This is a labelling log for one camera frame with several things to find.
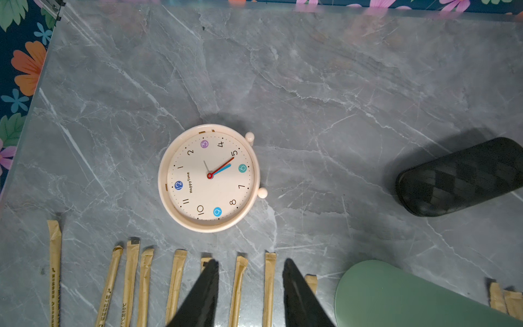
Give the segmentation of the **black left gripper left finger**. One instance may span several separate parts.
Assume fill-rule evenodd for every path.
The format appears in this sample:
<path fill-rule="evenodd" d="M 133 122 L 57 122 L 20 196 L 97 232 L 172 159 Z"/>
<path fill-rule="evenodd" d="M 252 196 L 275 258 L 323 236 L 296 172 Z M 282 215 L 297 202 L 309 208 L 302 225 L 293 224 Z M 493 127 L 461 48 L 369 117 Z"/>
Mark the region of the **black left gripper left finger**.
<path fill-rule="evenodd" d="M 218 295 L 219 263 L 212 259 L 207 263 L 187 298 L 167 326 L 213 327 Z"/>

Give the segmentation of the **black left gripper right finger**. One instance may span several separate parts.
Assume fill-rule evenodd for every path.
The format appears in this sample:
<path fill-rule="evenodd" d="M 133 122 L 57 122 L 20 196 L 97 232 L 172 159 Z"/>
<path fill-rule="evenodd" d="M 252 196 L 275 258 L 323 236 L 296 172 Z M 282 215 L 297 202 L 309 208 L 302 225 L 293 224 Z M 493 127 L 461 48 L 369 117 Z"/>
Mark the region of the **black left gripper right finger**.
<path fill-rule="evenodd" d="M 286 326 L 334 326 L 290 258 L 286 259 L 284 264 L 283 287 Z"/>

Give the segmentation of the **tan paper straw seventeenth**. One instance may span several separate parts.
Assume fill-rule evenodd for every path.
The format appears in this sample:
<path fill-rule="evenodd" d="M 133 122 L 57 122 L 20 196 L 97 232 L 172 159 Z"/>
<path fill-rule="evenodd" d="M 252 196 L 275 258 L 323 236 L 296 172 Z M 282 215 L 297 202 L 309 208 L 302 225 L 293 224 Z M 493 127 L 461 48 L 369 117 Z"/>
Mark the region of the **tan paper straw seventeenth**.
<path fill-rule="evenodd" d="M 305 275 L 305 282 L 310 287 L 313 294 L 317 293 L 318 278 L 317 275 Z"/>

